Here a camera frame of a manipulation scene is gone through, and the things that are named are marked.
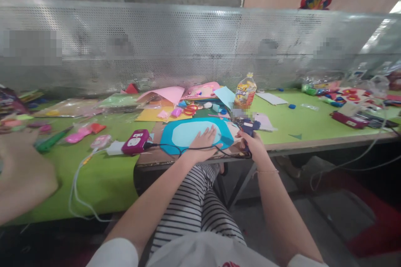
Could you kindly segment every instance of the striped pants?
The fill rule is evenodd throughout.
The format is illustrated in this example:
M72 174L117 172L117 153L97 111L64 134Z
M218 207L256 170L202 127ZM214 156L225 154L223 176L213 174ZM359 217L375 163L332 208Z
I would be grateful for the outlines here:
M194 232L214 232L245 244L237 224L212 189L218 172L218 164L191 169L156 229L151 255L171 240Z

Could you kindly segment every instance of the paper flower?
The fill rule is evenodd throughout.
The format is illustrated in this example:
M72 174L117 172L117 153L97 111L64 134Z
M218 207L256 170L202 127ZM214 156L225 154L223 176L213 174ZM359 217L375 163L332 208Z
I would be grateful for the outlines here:
M310 9L310 10L329 10L331 0L301 0L300 9Z

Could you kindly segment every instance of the green tablecloth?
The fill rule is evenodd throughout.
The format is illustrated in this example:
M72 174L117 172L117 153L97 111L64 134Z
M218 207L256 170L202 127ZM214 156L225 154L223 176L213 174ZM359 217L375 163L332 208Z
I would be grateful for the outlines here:
M378 130L365 128L353 129L333 120L329 114L334 107L318 100L317 97L301 93L299 90L272 93L287 100L297 107L292 110L288 105L273 106L255 96L251 111L266 114L272 125L278 128L273 133L260 132L265 144L280 144L300 141L291 136L302 134L302 141L322 140L330 138L349 137L356 135L375 134ZM304 108L301 104L307 103L319 107L319 111ZM388 118L394 119L398 108L390 108ZM96 116L91 122L107 125L101 134L110 134L114 140L126 141L136 129L152 130L154 122L134 122L132 114ZM63 130L75 120L72 118L52 118L52 126L56 130ZM79 163L90 154L90 144L94 135L85 137L76 145L56 145L45 157L56 166L57 177L60 183L58 191L31 212L17 218L12 224L40 222L73 217L68 210L68 199L72 179ZM126 210L136 199L137 193L133 183L133 170L138 156L107 156L106 153L95 154L94 157L81 169L78 178L80 198L91 204L98 214ZM91 215L89 209L73 202L76 212Z

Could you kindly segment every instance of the perforated metal panel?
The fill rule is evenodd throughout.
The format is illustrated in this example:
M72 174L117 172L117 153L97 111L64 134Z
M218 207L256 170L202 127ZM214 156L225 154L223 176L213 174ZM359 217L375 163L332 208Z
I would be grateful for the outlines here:
M234 89L253 71L258 88L291 87L309 69L345 70L357 56L388 55L375 41L359 54L388 18L330 11L0 0L0 83L17 90L63 88L74 95L111 93L131 82L141 91L208 81ZM400 27L399 16L391 15L391 20L394 28ZM49 49L25 54L23 61L32 65L18 65L15 58L11 65L10 53L21 53L7 48L13 30L54 31L56 38L51 43L35 41ZM400 31L393 35L399 38ZM395 48L399 55L401 47ZM41 60L33 56L43 53L53 64L37 64Z

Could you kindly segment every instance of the scissors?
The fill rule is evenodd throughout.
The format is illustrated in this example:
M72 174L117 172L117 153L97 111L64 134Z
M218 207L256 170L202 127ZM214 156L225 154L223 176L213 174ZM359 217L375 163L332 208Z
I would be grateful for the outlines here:
M196 105L188 105L185 109L184 109L184 114L187 116L193 116L195 115L196 111L198 110L198 107Z

